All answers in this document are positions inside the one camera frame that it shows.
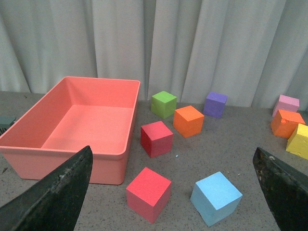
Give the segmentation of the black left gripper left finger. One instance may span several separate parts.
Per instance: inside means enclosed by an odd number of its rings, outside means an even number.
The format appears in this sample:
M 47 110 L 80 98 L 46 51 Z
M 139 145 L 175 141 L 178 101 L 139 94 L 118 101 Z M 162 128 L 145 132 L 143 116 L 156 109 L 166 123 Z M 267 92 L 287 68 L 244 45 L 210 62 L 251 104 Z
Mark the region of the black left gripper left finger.
M 72 231 L 92 172 L 85 146 L 21 195 L 0 208 L 2 231 Z

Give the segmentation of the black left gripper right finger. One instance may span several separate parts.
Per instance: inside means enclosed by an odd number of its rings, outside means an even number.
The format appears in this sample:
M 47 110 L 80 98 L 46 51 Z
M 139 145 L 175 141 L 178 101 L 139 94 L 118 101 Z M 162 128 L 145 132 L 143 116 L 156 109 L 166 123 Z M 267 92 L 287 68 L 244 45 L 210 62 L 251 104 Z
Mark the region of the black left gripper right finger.
M 282 231 L 308 229 L 308 177 L 258 147 L 254 169 L 277 225 Z

